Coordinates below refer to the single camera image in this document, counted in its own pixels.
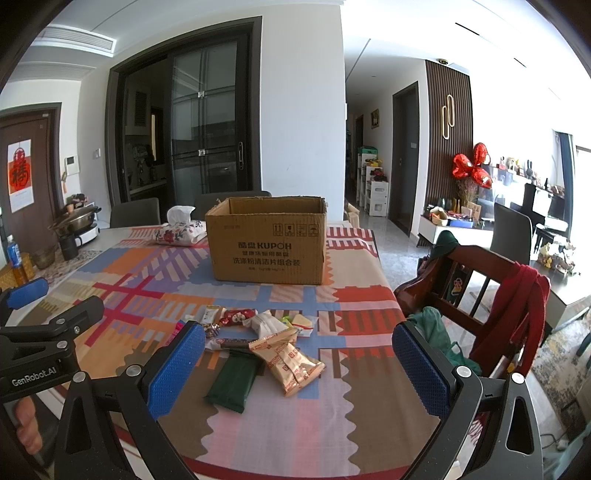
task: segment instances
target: sliding glass door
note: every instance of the sliding glass door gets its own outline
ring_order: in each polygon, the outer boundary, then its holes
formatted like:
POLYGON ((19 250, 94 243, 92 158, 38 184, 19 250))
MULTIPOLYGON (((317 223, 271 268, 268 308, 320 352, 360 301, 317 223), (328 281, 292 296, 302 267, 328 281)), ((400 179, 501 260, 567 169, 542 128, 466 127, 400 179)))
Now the sliding glass door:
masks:
POLYGON ((247 35, 171 56, 171 162, 177 205, 251 190, 247 35))

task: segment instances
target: floral tissue box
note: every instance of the floral tissue box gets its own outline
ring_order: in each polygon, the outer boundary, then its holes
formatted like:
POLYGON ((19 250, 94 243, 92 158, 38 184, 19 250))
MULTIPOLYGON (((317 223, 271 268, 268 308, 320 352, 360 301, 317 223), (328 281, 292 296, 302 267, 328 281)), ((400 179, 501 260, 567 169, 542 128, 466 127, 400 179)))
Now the floral tissue box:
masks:
POLYGON ((191 223, 165 223, 154 230, 153 240, 157 244, 192 247, 207 235, 205 222, 196 220, 191 223))

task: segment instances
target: cooking pot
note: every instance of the cooking pot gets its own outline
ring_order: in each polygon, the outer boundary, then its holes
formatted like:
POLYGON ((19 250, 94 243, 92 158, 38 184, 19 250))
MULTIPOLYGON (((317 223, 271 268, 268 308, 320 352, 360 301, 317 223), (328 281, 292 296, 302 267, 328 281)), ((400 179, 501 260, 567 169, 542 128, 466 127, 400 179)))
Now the cooking pot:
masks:
POLYGON ((53 230, 59 237, 79 232, 92 225, 96 212, 100 212, 100 208, 94 205, 77 208, 72 213, 58 217, 49 230, 53 230))

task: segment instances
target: human hand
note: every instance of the human hand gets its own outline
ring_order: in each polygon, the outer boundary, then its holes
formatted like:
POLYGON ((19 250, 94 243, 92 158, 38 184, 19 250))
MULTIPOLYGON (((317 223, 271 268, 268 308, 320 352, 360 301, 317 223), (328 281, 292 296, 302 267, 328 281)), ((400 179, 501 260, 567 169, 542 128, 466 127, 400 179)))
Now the human hand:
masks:
POLYGON ((29 455, 35 455, 41 450, 41 435, 39 425, 35 418, 35 404, 31 397, 19 400, 14 414, 21 426, 17 428, 17 438, 27 450, 29 455))

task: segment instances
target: blue gripper pad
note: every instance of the blue gripper pad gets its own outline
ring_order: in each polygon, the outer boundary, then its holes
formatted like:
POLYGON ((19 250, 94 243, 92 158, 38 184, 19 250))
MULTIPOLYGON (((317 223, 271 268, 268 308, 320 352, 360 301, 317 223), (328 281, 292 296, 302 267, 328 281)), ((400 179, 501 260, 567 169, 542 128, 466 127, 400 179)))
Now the blue gripper pad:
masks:
POLYGON ((170 413, 203 350, 205 332, 201 325, 195 323, 148 387, 148 410, 154 420, 170 413))
POLYGON ((447 417, 449 388, 402 323, 394 328, 392 348, 427 412, 441 419, 447 417))
POLYGON ((32 301, 40 299, 47 295, 49 285, 45 278, 37 278, 29 283, 25 283, 21 287, 13 288, 8 296, 7 305, 18 310, 32 301))

